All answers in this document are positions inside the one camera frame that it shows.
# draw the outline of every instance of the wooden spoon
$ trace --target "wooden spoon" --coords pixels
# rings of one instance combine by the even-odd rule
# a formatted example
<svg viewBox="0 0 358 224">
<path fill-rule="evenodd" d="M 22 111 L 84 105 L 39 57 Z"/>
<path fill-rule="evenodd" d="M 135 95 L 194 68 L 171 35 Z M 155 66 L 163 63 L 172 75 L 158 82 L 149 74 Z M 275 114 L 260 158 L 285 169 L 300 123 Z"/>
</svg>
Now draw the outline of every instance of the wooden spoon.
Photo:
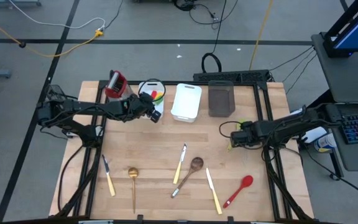
<svg viewBox="0 0 358 224">
<path fill-rule="evenodd" d="M 177 193 L 179 192 L 179 190 L 181 189 L 181 187 L 183 186 L 183 184 L 185 184 L 187 178 L 189 178 L 189 176 L 196 172 L 196 171 L 199 171 L 201 168 L 203 168 L 203 165 L 204 165 L 204 161 L 202 158 L 200 157 L 196 157 L 194 158 L 192 161 L 191 161 L 191 164 L 190 164 L 190 170 L 189 170 L 189 173 L 187 173 L 186 177 L 182 180 L 182 182 L 179 184 L 178 188 L 176 188 L 172 195 L 171 195 L 171 198 L 174 198 Z"/>
<path fill-rule="evenodd" d="M 244 177 L 242 179 L 239 189 L 236 192 L 234 192 L 234 194 L 229 198 L 229 200 L 226 201 L 226 203 L 223 205 L 223 208 L 227 208 L 227 206 L 229 206 L 230 203 L 233 202 L 233 200 L 237 196 L 237 194 L 239 194 L 243 188 L 249 187 L 253 181 L 254 181 L 254 178 L 252 176 L 248 175 L 248 176 Z"/>
<path fill-rule="evenodd" d="M 134 209 L 135 214 L 135 208 L 136 208 L 136 199 L 135 199 L 135 178 L 139 175 L 139 171 L 135 167 L 131 167 L 128 170 L 129 177 L 132 178 L 132 206 Z"/>
</svg>

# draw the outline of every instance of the knife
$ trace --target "knife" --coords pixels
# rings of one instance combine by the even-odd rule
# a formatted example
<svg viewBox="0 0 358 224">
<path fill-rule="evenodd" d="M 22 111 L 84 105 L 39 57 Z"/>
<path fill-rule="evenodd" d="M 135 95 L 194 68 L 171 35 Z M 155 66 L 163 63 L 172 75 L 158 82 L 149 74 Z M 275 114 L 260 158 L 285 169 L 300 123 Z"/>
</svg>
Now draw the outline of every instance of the knife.
<svg viewBox="0 0 358 224">
<path fill-rule="evenodd" d="M 212 190 L 212 193 L 214 194 L 214 201 L 215 201 L 216 211 L 218 212 L 219 215 L 221 215 L 222 214 L 221 205 L 219 204 L 218 196 L 216 196 L 214 184 L 212 183 L 211 174 L 209 173 L 208 168 L 206 169 L 206 177 L 208 178 L 209 187 Z"/>
<path fill-rule="evenodd" d="M 111 177 L 110 177 L 109 164 L 107 163 L 107 160 L 106 160 L 105 156 L 102 155 L 102 157 L 103 157 L 104 167 L 106 168 L 107 183 L 109 184 L 110 194 L 113 197 L 113 196 L 116 195 L 116 191 L 114 190 L 114 186 L 112 185 L 112 181 L 111 181 Z"/>
<path fill-rule="evenodd" d="M 180 174 L 180 168 L 181 168 L 181 164 L 182 164 L 183 161 L 185 160 L 186 150 L 187 150 L 187 143 L 185 143 L 185 144 L 183 145 L 183 149 L 181 150 L 181 155 L 180 155 L 180 160 L 179 160 L 178 168 L 177 168 L 177 171 L 175 172 L 175 177 L 173 178 L 173 184 L 177 184 L 177 183 L 178 183 L 179 174 Z"/>
</svg>

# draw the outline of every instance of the computer monitor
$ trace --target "computer monitor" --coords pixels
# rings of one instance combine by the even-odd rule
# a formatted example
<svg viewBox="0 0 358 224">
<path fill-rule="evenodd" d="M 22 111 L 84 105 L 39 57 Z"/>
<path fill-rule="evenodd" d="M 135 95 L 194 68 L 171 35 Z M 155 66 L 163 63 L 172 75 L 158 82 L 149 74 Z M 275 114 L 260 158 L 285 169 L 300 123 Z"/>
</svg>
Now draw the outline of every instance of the computer monitor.
<svg viewBox="0 0 358 224">
<path fill-rule="evenodd" d="M 325 34 L 324 48 L 330 57 L 350 57 L 358 52 L 358 0 Z"/>
</svg>

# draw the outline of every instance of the utensil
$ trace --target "utensil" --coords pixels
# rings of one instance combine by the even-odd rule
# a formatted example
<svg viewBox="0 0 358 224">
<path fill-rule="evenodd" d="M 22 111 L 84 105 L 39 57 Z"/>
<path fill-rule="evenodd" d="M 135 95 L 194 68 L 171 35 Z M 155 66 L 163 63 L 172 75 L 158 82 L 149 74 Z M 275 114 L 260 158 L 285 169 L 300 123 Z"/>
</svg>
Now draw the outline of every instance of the utensil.
<svg viewBox="0 0 358 224">
<path fill-rule="evenodd" d="M 218 212 L 219 215 L 221 215 L 221 214 L 222 214 L 221 204 L 219 204 L 218 196 L 216 196 L 214 184 L 212 183 L 211 174 L 209 173 L 209 169 L 208 169 L 208 168 L 206 169 L 206 177 L 207 177 L 207 179 L 208 179 L 209 187 L 210 187 L 210 189 L 212 190 L 212 193 L 213 193 L 213 195 L 214 195 L 214 201 L 215 201 L 216 211 Z"/>
<path fill-rule="evenodd" d="M 128 170 L 128 175 L 130 178 L 132 178 L 132 206 L 133 206 L 134 214 L 135 214 L 135 208 L 136 208 L 135 179 L 139 175 L 139 171 L 135 167 L 131 167 Z"/>
<path fill-rule="evenodd" d="M 234 192 L 234 194 L 226 201 L 226 203 L 223 205 L 223 208 L 227 208 L 227 206 L 229 206 L 233 202 L 233 200 L 235 199 L 237 194 L 239 194 L 243 188 L 249 187 L 253 181 L 254 181 L 254 178 L 252 176 L 249 176 L 249 175 L 245 176 L 242 179 L 241 185 L 238 188 L 238 190 L 236 192 Z"/>
<path fill-rule="evenodd" d="M 114 186 L 113 186 L 112 181 L 111 181 L 109 164 L 107 163 L 107 160 L 106 160 L 105 156 L 102 155 L 102 157 L 103 157 L 104 167 L 106 168 L 107 183 L 109 184 L 110 194 L 113 197 L 113 196 L 116 195 L 116 191 L 114 190 Z"/>
<path fill-rule="evenodd" d="M 180 160 L 179 160 L 178 168 L 177 168 L 177 171 L 175 172 L 175 177 L 173 178 L 173 184 L 177 184 L 177 183 L 178 183 L 179 174 L 180 174 L 180 169 L 181 169 L 181 164 L 183 163 L 183 160 L 185 160 L 186 149 L 187 149 L 187 143 L 185 143 L 185 144 L 183 145 L 183 149 L 181 150 L 181 155 L 180 155 Z"/>
<path fill-rule="evenodd" d="M 191 164 L 190 164 L 190 170 L 189 170 L 189 173 L 187 173 L 186 177 L 182 180 L 182 182 L 180 182 L 178 188 L 176 188 L 172 195 L 171 195 L 171 198 L 174 198 L 177 193 L 179 192 L 179 190 L 181 189 L 181 187 L 183 186 L 183 184 L 186 182 L 187 178 L 189 178 L 189 176 L 196 172 L 196 171 L 199 171 L 201 168 L 203 168 L 203 165 L 204 165 L 204 161 L 202 158 L 200 157 L 196 157 L 194 158 L 193 160 L 191 160 Z"/>
</svg>

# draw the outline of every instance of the yellow cable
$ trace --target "yellow cable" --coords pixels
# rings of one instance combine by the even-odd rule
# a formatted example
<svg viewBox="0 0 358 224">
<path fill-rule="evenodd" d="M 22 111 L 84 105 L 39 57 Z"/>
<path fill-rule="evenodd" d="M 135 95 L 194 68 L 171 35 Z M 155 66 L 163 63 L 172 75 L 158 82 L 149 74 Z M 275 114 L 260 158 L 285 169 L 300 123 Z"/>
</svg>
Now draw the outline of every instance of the yellow cable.
<svg viewBox="0 0 358 224">
<path fill-rule="evenodd" d="M 260 27 L 259 36 L 258 36 L 258 39 L 256 40 L 256 44 L 255 44 L 255 48 L 254 48 L 254 53 L 252 53 L 251 63 L 249 64 L 249 70 L 251 70 L 252 62 L 254 61 L 255 54 L 256 54 L 256 50 L 257 50 L 258 45 L 259 45 L 259 40 L 260 40 L 260 38 L 261 38 L 261 36 L 262 36 L 262 32 L 263 32 L 263 30 L 264 30 L 264 27 L 265 27 L 267 18 L 269 18 L 269 14 L 270 14 L 270 10 L 271 10 L 271 8 L 272 8 L 272 5 L 273 5 L 273 0 L 270 0 L 270 2 L 269 2 L 269 4 L 268 4 L 267 11 L 266 11 L 265 19 L 264 19 L 264 21 L 263 21 L 263 23 L 262 23 L 262 27 Z"/>
<path fill-rule="evenodd" d="M 6 36 L 8 36 L 8 37 L 9 37 L 11 40 L 13 40 L 14 42 L 16 42 L 16 43 L 18 43 L 18 44 L 21 44 L 20 41 L 18 41 L 17 39 L 15 39 L 13 36 L 9 35 L 6 31 L 4 31 L 4 29 L 0 28 L 0 31 L 1 31 L 2 33 L 4 33 Z M 28 49 L 29 51 L 31 51 L 31 52 L 37 54 L 37 55 L 43 56 L 43 57 L 60 57 L 60 56 L 62 56 L 62 55 L 65 55 L 65 54 L 70 53 L 72 50 L 76 49 L 77 47 L 80 47 L 80 46 L 82 46 L 82 45 L 85 45 L 85 44 L 90 43 L 92 40 L 94 40 L 94 39 L 96 39 L 97 37 L 100 37 L 100 36 L 102 36 L 102 35 L 103 35 L 103 32 L 101 32 L 100 30 L 96 30 L 95 35 L 94 35 L 92 38 L 90 38 L 90 40 L 87 40 L 87 41 L 83 42 L 82 44 L 78 44 L 78 45 L 72 47 L 70 50 L 67 50 L 66 52 L 63 52 L 63 53 L 58 54 L 58 55 L 45 55 L 45 54 L 43 54 L 43 53 L 40 53 L 40 52 L 38 52 L 38 51 L 32 49 L 31 47 L 26 46 L 25 48 Z"/>
</svg>

